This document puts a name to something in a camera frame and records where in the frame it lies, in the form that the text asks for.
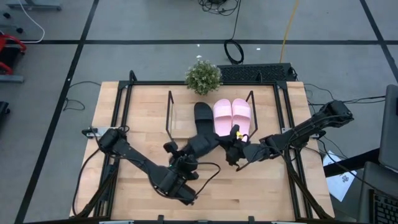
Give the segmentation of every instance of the red object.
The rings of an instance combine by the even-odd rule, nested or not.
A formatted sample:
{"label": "red object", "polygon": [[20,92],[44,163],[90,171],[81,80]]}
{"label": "red object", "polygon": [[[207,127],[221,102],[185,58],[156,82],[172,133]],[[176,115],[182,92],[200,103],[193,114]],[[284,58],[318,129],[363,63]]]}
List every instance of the red object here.
{"label": "red object", "polygon": [[[22,43],[20,40],[17,38],[10,36],[10,35],[0,35],[0,52],[3,50],[3,48],[7,44],[7,40],[13,40],[16,44],[20,45],[20,51],[21,53],[24,53],[26,51],[26,46],[24,43]],[[4,62],[0,62],[0,68],[4,69],[6,71],[6,75],[12,75],[12,68],[8,65],[6,65]]]}
{"label": "red object", "polygon": [[25,44],[22,43],[17,38],[15,38],[13,36],[10,36],[10,35],[7,35],[7,34],[0,35],[0,51],[3,49],[4,46],[6,46],[7,39],[13,40],[16,44],[19,44],[20,47],[21,47],[21,52],[25,52],[25,50],[26,50]]}

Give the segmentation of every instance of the floor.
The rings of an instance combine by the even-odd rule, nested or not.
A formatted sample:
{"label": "floor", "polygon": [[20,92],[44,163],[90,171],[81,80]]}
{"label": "floor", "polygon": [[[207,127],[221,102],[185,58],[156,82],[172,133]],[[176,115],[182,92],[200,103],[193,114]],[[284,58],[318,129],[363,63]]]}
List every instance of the floor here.
{"label": "floor", "polygon": [[[40,29],[4,2],[0,10],[12,19],[1,17],[0,24],[18,24],[25,32],[2,31],[22,40],[39,39]],[[16,217],[33,222],[69,215],[86,145],[80,131],[91,124],[99,92],[89,83],[67,91],[71,83],[125,80],[132,69],[139,80],[183,80],[198,55],[216,65],[229,64],[222,43],[232,36],[236,12],[227,17],[209,14],[196,0],[62,3],[60,12],[28,12],[45,29],[45,39],[29,44],[15,69],[25,83],[0,84],[0,100],[10,102],[12,110],[0,132],[4,223]],[[279,61],[293,7],[293,0],[242,2],[234,39],[244,43],[245,64]],[[397,7],[395,0],[301,0],[284,61],[292,63],[300,81],[327,88],[337,99],[383,95],[398,78]],[[312,103],[331,100],[325,91],[308,89]],[[83,102],[86,110],[61,111],[66,94]],[[327,136],[351,157],[378,147],[383,103],[349,108],[355,121],[328,129]],[[331,142],[326,147],[339,154]],[[23,201],[36,162],[45,156],[37,186],[30,184]],[[356,216],[360,186],[355,180],[343,202],[333,199],[339,218]],[[27,213],[17,216],[21,204]]]}

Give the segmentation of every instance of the yellow cable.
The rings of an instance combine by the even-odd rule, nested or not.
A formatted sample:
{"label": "yellow cable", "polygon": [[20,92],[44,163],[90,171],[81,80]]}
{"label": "yellow cable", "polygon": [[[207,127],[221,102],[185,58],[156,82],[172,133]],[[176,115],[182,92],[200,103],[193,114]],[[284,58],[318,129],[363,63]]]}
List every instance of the yellow cable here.
{"label": "yellow cable", "polygon": [[280,52],[279,63],[282,63],[282,58],[284,57],[284,49],[285,49],[285,42],[286,42],[286,39],[287,39],[287,34],[289,33],[290,26],[292,25],[293,17],[294,17],[294,14],[296,13],[297,6],[299,6],[299,0],[296,0],[296,3],[294,4],[294,8],[293,8],[293,13],[290,16],[289,24],[287,24],[287,28],[286,28],[285,36],[284,36],[284,41],[282,43],[282,51]]}

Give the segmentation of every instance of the potted plant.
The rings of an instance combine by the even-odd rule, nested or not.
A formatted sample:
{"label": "potted plant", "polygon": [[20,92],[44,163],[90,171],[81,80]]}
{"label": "potted plant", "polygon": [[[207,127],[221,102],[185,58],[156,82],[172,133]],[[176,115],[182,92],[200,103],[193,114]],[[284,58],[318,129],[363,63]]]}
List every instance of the potted plant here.
{"label": "potted plant", "polygon": [[221,70],[208,60],[198,60],[185,72],[185,83],[199,95],[207,95],[209,91],[217,90],[221,83]]}

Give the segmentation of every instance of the white paper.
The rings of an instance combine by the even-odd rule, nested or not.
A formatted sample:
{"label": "white paper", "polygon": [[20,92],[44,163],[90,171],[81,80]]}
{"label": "white paper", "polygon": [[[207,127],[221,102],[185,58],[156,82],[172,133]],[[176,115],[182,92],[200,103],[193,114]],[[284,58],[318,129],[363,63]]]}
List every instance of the white paper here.
{"label": "white paper", "polygon": [[[331,151],[328,151],[328,153],[334,161],[338,162],[341,160],[339,157],[335,156]],[[333,163],[334,162],[327,155],[325,156],[325,158],[323,158],[323,166],[327,166]],[[335,198],[337,198],[337,200],[342,202],[344,196],[347,194],[349,187],[353,183],[354,178],[355,177],[349,172],[345,172],[340,175],[326,178],[326,182],[328,183],[329,193],[332,194]]]}

